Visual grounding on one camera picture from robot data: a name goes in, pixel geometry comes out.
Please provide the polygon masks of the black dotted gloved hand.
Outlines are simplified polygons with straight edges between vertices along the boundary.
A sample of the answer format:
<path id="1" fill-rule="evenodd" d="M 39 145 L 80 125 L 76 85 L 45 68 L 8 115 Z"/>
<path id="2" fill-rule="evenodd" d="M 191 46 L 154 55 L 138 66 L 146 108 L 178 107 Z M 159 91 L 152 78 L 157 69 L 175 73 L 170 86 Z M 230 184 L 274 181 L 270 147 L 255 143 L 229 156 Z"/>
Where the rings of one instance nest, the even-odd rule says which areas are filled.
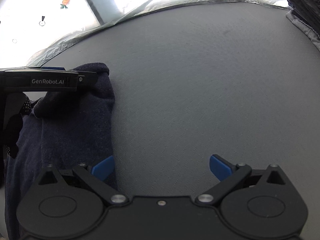
<path id="1" fill-rule="evenodd" d="M 1 94 L 1 170 L 7 156 L 17 157 L 23 117 L 30 113 L 31 101 L 24 93 Z"/>

